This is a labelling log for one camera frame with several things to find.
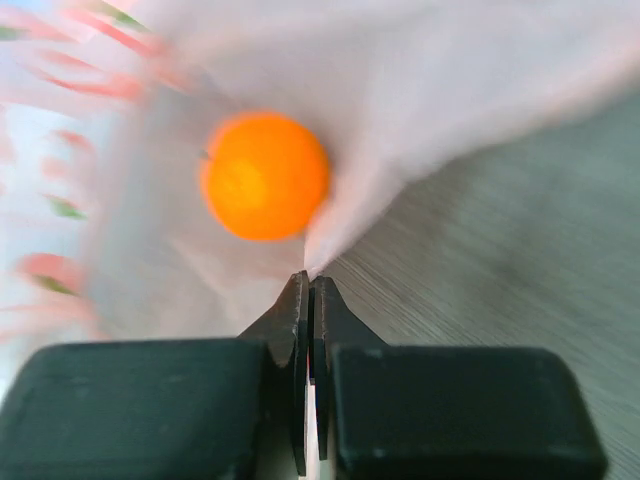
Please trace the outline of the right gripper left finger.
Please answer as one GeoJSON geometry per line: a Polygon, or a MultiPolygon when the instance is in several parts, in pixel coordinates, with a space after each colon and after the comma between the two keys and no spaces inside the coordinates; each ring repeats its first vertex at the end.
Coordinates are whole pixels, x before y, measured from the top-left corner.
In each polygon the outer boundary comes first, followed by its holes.
{"type": "Polygon", "coordinates": [[[5,479],[305,475],[308,276],[233,338],[52,345],[1,406],[5,479]]]}

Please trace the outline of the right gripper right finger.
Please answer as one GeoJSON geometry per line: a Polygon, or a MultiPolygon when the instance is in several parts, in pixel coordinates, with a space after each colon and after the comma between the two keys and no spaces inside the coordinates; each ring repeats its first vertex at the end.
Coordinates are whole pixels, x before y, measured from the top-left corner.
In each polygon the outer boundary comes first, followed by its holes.
{"type": "Polygon", "coordinates": [[[392,346],[311,286],[317,446],[331,479],[602,479],[577,379],[535,347],[392,346]]]}

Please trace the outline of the pink plastic bag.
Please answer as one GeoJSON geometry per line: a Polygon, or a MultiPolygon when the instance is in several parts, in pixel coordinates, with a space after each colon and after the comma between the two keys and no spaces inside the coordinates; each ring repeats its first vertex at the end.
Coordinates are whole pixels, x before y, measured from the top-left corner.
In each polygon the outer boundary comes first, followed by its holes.
{"type": "Polygon", "coordinates": [[[236,333],[411,180],[638,73],[635,1],[5,1],[1,338],[236,333]]]}

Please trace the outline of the orange fruit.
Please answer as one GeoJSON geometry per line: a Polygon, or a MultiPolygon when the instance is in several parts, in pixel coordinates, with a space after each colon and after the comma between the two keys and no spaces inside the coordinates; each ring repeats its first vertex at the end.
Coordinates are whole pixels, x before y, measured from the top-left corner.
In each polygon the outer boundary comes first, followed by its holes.
{"type": "Polygon", "coordinates": [[[315,135],[275,112],[235,115],[210,135],[202,196],[230,233],[250,241],[298,235],[328,197],[331,167],[315,135]]]}

